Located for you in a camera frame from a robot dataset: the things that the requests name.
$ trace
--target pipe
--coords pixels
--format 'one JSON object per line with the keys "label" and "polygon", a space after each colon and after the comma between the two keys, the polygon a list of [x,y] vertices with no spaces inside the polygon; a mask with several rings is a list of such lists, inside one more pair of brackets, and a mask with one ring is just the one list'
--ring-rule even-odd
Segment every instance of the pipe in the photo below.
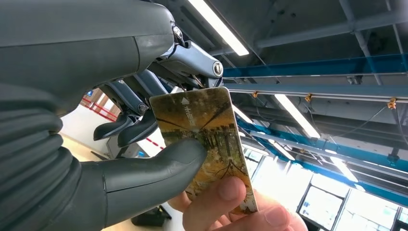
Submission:
{"label": "pipe", "polygon": [[230,92],[258,94],[285,94],[314,98],[389,102],[397,97],[398,103],[408,103],[408,91],[404,86],[375,85],[296,85],[296,84],[224,84]]}
{"label": "pipe", "polygon": [[350,29],[354,31],[358,44],[360,45],[360,48],[363,51],[364,56],[367,58],[367,62],[370,66],[372,73],[374,74],[375,80],[377,81],[378,85],[382,85],[383,81],[381,80],[381,77],[377,74],[377,70],[375,68],[374,61],[371,57],[369,48],[367,47],[366,40],[364,39],[363,35],[361,34],[359,30],[354,30],[355,18],[354,18],[354,14],[353,14],[353,11],[351,10],[348,0],[339,0],[339,2],[347,18],[348,25]]}
{"label": "pipe", "polygon": [[[360,20],[356,20],[354,23],[354,29],[351,29],[349,27],[348,22],[344,22],[331,26],[324,26],[316,29],[311,29],[308,31],[302,31],[259,40],[255,42],[255,47],[258,48],[273,47],[288,43],[324,38],[333,35],[347,34],[355,31],[373,29],[381,26],[389,26],[392,24],[399,24],[404,22],[408,22],[407,15],[396,12],[386,12],[366,17]],[[220,49],[209,52],[209,54],[212,56],[231,53],[234,53],[232,49]]]}

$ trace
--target card illustration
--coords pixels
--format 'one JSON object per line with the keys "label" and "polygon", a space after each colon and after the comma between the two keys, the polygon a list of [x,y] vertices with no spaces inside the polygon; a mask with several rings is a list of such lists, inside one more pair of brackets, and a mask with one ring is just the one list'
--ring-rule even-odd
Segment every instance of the card illustration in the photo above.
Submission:
{"label": "card illustration", "polygon": [[246,198],[233,213],[250,214],[257,211],[257,206],[229,95],[224,87],[210,88],[156,96],[150,103],[166,145],[196,138],[208,151],[186,189],[190,200],[212,182],[236,176],[245,183]]}

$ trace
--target cable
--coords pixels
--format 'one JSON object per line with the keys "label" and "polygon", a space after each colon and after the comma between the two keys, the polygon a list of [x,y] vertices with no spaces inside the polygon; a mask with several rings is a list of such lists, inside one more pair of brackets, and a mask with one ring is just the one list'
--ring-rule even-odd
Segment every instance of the cable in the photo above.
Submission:
{"label": "cable", "polygon": [[395,110],[392,110],[392,113],[393,113],[393,116],[394,116],[394,118],[396,120],[396,123],[398,124],[398,130],[401,133],[402,138],[404,139],[405,143],[408,146],[408,141],[407,141],[407,138],[405,137],[404,131],[402,129],[401,121],[399,121],[398,109],[395,108]]}
{"label": "cable", "polygon": [[322,132],[320,131],[320,129],[319,129],[319,128],[316,126],[316,124],[315,124],[315,120],[314,120],[314,118],[313,118],[313,113],[312,113],[313,107],[312,107],[312,101],[311,101],[311,100],[310,100],[310,102],[309,102],[309,107],[310,107],[310,108],[308,108],[308,107],[305,107],[305,108],[310,112],[310,118],[312,119],[313,126],[318,130],[318,132],[322,133]]}
{"label": "cable", "polygon": [[[347,135],[349,133],[352,133],[353,131],[355,131],[357,129],[362,128],[364,125],[366,125],[368,122],[370,122],[374,117],[376,117],[380,112],[382,112],[387,107],[388,106],[386,105],[383,108],[381,108],[378,112],[376,112],[374,115],[372,115],[366,122],[362,123],[360,126],[355,127],[353,129],[351,129],[350,131],[347,131],[345,133],[341,133],[341,134],[337,134],[337,135],[331,135],[330,137],[336,137],[336,136],[341,137],[341,136]],[[312,119],[313,126],[315,126],[316,129],[319,129],[315,124],[315,120],[313,119],[313,113],[311,112],[311,110],[309,110],[309,111],[310,111],[310,117]]]}
{"label": "cable", "polygon": [[266,122],[272,122],[272,121],[274,121],[275,119],[266,119],[266,118],[264,118],[263,116],[261,116],[261,114],[259,113],[259,109],[258,109],[258,100],[261,101],[260,99],[258,99],[258,97],[255,97],[255,108],[256,108],[256,112],[258,112],[258,115],[259,115],[262,119],[264,119]]}

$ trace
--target red railing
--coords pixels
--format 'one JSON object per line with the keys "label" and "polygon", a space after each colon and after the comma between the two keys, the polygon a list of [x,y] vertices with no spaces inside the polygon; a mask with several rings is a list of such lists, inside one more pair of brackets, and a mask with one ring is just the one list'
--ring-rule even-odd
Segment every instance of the red railing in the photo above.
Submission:
{"label": "red railing", "polygon": [[82,101],[85,101],[87,103],[81,103],[82,106],[89,108],[90,110],[94,111],[96,114],[102,116],[105,119],[108,119],[112,122],[115,122],[117,119],[117,116],[106,110],[104,107],[99,106],[97,103],[91,102],[90,100],[87,100],[85,98],[82,98]]}

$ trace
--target wall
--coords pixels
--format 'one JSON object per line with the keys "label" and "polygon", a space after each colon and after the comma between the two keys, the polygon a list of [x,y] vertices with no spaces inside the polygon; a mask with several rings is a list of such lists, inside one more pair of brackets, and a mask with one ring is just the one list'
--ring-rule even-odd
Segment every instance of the wall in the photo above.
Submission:
{"label": "wall", "polygon": [[165,140],[160,133],[160,129],[156,129],[147,139],[139,141],[138,145],[149,155],[150,157],[156,156],[165,147]]}
{"label": "wall", "polygon": [[79,105],[73,112],[62,117],[64,127],[61,133],[99,152],[107,153],[107,139],[94,141],[93,131],[101,124],[111,122],[88,108]]}

